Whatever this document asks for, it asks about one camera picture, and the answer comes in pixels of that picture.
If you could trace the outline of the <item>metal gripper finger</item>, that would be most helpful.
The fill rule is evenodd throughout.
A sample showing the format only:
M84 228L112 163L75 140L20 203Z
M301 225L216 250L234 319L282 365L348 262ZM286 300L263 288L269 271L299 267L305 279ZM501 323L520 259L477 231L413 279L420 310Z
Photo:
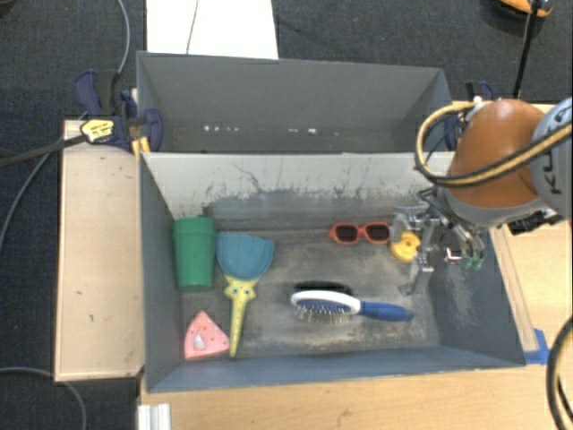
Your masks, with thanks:
M410 263L409 281L399 287L405 296L422 294L428 287L434 273L434 266L425 255L416 256Z
M423 236L426 208L422 206L396 207L390 225L390 240L401 241L404 232L412 232L419 239Z

